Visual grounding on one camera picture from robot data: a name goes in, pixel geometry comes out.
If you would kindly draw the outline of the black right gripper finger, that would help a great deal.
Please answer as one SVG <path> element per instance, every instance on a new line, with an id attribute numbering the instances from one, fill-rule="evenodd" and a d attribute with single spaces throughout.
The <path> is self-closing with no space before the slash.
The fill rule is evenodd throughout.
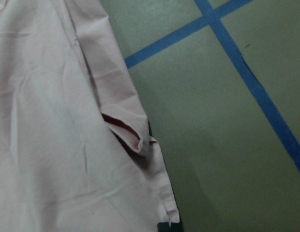
<path id="1" fill-rule="evenodd" d="M 157 232 L 181 232 L 180 223 L 159 222 L 157 224 Z"/>

